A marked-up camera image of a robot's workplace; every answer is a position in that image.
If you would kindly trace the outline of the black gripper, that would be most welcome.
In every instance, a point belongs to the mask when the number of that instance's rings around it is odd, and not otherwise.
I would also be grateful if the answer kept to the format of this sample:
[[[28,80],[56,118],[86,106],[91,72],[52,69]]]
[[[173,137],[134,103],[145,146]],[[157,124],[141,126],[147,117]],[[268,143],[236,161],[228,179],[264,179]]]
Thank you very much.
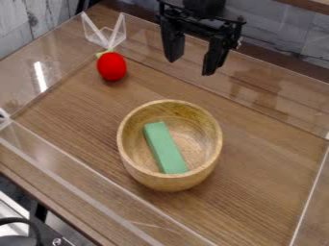
[[[210,39],[204,58],[202,75],[212,76],[224,66],[232,49],[241,46],[242,29],[248,21],[242,15],[230,13],[226,0],[157,0],[158,17],[177,22],[178,28],[192,35]],[[183,55],[185,34],[171,24],[161,26],[165,57],[175,62]]]

